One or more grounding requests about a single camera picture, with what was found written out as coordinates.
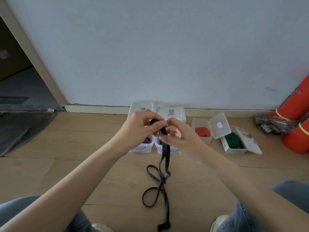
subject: yellow-green strap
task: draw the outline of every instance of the yellow-green strap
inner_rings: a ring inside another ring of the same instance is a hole
[[[287,121],[290,121],[289,119],[287,119],[287,118],[283,117],[282,115],[280,115],[277,109],[276,109],[276,113],[277,113],[277,115],[278,115],[280,118],[285,119],[285,120],[287,120]]]
[[[309,132],[307,132],[301,125],[301,123],[298,124],[298,127],[307,135],[309,135]]]

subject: door frame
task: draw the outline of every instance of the door frame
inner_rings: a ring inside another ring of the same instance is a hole
[[[52,95],[55,97],[56,101],[61,107],[69,105],[68,101],[65,99],[57,84],[53,80],[52,76],[48,72],[45,64],[41,60],[37,51],[33,47],[29,38],[27,37],[25,31],[21,27],[15,15],[11,11],[10,7],[5,0],[0,0],[0,16],[7,25],[7,27],[12,32],[13,36],[16,38],[18,44],[21,46],[30,62],[37,70],[40,77],[43,79],[48,89],[51,91]]]

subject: white baseboard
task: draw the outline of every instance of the white baseboard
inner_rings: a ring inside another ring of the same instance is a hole
[[[101,113],[101,114],[125,114],[129,113],[130,107],[91,106],[91,105],[67,105],[68,112]],[[252,117],[257,114],[269,114],[272,110],[231,110],[231,109],[191,109],[186,108],[186,116],[213,117],[224,112],[226,117]]]

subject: black webbing strap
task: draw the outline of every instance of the black webbing strap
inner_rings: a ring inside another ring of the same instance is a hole
[[[153,124],[154,122],[157,122],[158,120],[156,119],[153,119],[150,121],[150,124]],[[160,129],[160,134],[162,135],[167,135],[167,132],[165,130],[165,128],[161,128]],[[167,173],[167,176],[165,176],[162,171],[161,171],[161,163],[163,162],[163,160],[165,159],[165,172]],[[146,170],[147,170],[147,173],[148,175],[154,179],[155,181],[157,181],[159,183],[159,187],[150,187],[149,189],[147,189],[144,193],[143,193],[143,196],[142,196],[142,201],[143,201],[143,204],[148,207],[148,208],[152,208],[157,200],[158,200],[158,197],[159,197],[159,194],[160,192],[163,193],[164,195],[164,203],[165,203],[165,222],[163,224],[160,224],[158,225],[158,231],[161,232],[162,230],[168,230],[170,227],[171,227],[171,223],[170,223],[170,206],[169,206],[169,202],[168,202],[168,195],[165,191],[165,187],[164,187],[164,184],[166,183],[166,180],[169,179],[169,177],[171,176],[171,173],[169,172],[168,170],[168,167],[169,167],[169,164],[170,164],[170,145],[162,142],[162,157],[161,157],[161,160],[159,162],[159,169],[150,164],[147,166]],[[160,176],[160,179],[158,179],[156,176],[154,176],[153,174],[151,174],[149,172],[149,168],[154,168],[155,170],[158,171],[159,173],[159,176]],[[148,191],[152,191],[152,190],[157,190],[157,196],[155,198],[155,201],[153,202],[152,205],[147,205],[145,204],[144,202],[144,196],[145,194],[148,192]]]

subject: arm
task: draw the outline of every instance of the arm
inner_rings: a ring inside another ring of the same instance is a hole
[[[179,120],[168,120],[169,136],[160,139],[213,168],[219,179],[266,231],[309,231],[309,214],[265,187],[246,172],[207,146],[193,129]]]
[[[153,118],[160,121],[150,125],[149,119]],[[108,143],[2,226],[0,232],[64,231],[119,158],[166,125],[162,117],[149,109],[133,113]]]

